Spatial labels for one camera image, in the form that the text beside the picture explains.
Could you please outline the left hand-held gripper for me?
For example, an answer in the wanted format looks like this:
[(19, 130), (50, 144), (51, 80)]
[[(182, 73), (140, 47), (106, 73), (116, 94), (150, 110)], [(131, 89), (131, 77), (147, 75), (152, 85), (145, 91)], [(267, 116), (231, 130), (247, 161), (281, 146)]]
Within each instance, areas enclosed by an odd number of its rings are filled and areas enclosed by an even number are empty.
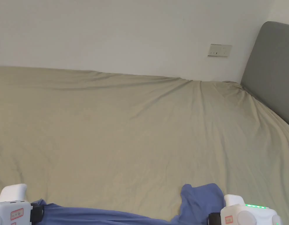
[(0, 194), (0, 225), (36, 225), (43, 220), (43, 206), (25, 200), (26, 184), (6, 186)]

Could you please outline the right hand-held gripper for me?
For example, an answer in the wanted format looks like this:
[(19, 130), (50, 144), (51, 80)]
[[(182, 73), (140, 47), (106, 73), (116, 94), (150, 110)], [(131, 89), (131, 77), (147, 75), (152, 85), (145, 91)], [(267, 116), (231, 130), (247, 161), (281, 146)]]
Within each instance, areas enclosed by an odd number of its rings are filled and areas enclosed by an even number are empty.
[(241, 196), (224, 196), (226, 206), (219, 213), (210, 213), (209, 225), (281, 225), (282, 219), (271, 208), (246, 204)]

